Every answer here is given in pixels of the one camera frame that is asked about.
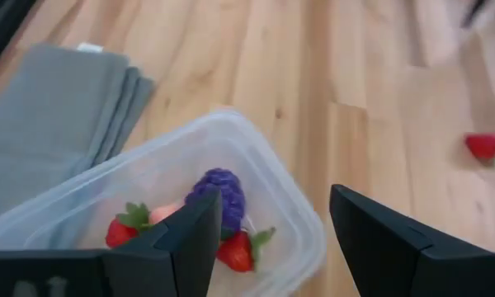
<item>red strawberry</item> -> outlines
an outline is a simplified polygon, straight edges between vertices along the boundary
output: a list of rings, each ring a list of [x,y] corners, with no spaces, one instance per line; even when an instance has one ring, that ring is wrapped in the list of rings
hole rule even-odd
[[[467,134],[464,141],[477,159],[489,161],[495,158],[495,134]]]
[[[234,271],[255,271],[260,246],[270,241],[275,231],[272,227],[252,237],[246,231],[237,232],[222,243],[216,257]]]
[[[106,234],[106,245],[110,248],[117,248],[121,244],[138,236],[138,230],[123,225],[117,218],[114,218]]]

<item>plastic food container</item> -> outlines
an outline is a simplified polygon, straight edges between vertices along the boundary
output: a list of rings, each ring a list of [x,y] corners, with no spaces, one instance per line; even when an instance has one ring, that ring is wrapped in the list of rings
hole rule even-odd
[[[247,200],[243,226],[275,226],[256,273],[216,262],[209,296],[277,296],[296,290],[326,254],[323,226],[251,122],[218,111],[153,139],[0,216],[0,250],[105,248],[128,201],[149,208],[183,200],[211,168],[232,170]]]

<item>folded towel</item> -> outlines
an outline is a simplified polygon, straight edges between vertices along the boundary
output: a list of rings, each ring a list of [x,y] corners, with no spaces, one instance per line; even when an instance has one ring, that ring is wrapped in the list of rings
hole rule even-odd
[[[152,88],[119,54],[30,49],[0,95],[0,214],[118,154]]]

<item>wooden surface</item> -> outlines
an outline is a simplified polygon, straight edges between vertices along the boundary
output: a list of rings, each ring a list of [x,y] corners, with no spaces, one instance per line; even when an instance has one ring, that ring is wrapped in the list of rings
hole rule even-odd
[[[298,296],[355,296],[328,214],[343,183],[495,251],[495,174],[461,145],[495,131],[495,7],[465,0],[40,0],[0,59],[87,41],[157,83],[126,148],[221,106],[271,141],[325,222],[326,265]]]

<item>green strawberry stem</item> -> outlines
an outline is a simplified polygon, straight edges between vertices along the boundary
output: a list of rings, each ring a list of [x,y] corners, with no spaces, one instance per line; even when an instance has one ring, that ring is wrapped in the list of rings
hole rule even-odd
[[[258,260],[260,259],[260,249],[261,247],[268,243],[270,239],[273,237],[273,234],[275,234],[276,228],[271,227],[268,230],[261,231],[253,236],[250,237],[251,241],[251,256],[253,259],[253,263],[255,266],[255,270],[257,269],[257,263]]]

